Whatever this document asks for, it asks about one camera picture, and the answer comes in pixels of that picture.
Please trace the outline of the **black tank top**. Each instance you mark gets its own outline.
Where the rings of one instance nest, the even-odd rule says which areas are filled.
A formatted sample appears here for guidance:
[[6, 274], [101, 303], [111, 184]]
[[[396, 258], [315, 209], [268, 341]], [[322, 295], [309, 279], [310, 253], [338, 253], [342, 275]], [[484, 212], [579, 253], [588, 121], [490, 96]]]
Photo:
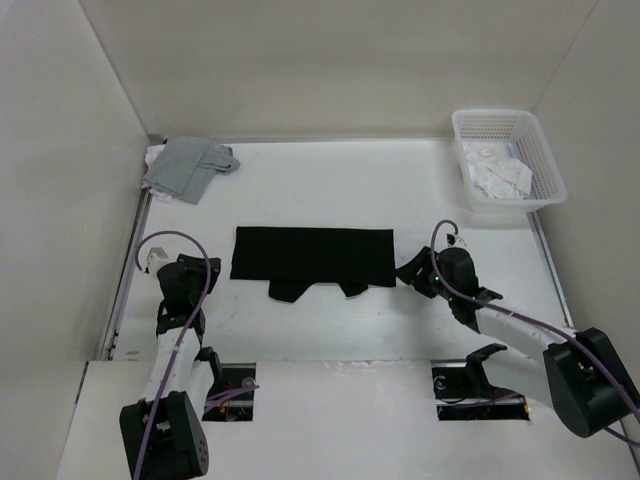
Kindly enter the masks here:
[[352, 298], [370, 286], [396, 286], [391, 229], [239, 226], [232, 280], [267, 281], [268, 294], [294, 303], [316, 284]]

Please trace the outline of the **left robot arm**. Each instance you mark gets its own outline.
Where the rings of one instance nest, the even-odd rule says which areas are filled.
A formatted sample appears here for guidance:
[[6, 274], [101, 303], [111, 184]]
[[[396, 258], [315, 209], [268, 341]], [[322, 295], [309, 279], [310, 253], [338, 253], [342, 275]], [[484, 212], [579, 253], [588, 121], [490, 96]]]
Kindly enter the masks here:
[[218, 279], [221, 260], [150, 250], [148, 273], [163, 298], [156, 318], [157, 354], [141, 398], [122, 408], [120, 431], [133, 479], [196, 479], [209, 469], [202, 427], [205, 403], [221, 393], [217, 353], [203, 345], [202, 303]]

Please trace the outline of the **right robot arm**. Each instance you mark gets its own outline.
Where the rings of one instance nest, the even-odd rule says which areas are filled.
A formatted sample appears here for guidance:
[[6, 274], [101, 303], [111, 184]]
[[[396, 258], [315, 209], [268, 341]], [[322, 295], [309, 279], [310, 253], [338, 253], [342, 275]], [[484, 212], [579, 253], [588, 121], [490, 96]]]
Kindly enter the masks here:
[[423, 247], [396, 275], [428, 298], [443, 298], [460, 324], [494, 338], [466, 358], [471, 393], [502, 388], [533, 398], [581, 438], [638, 416], [639, 391], [603, 331], [556, 327], [516, 312], [480, 285], [465, 249]]

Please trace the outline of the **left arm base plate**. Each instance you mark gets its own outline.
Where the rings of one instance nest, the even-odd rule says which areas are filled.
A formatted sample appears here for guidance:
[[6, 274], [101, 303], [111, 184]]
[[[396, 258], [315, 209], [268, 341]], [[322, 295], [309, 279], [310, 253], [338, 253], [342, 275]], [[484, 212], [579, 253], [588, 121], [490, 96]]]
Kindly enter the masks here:
[[223, 364], [221, 380], [216, 380], [205, 405], [204, 422], [250, 422], [254, 415], [256, 364]]

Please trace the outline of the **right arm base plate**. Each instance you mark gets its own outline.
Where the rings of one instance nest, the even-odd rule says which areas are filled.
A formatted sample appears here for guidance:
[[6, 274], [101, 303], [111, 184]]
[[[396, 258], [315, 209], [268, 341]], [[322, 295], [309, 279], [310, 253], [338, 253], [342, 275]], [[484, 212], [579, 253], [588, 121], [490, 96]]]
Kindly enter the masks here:
[[477, 383], [463, 362], [431, 364], [440, 421], [529, 421], [526, 398], [509, 389]]

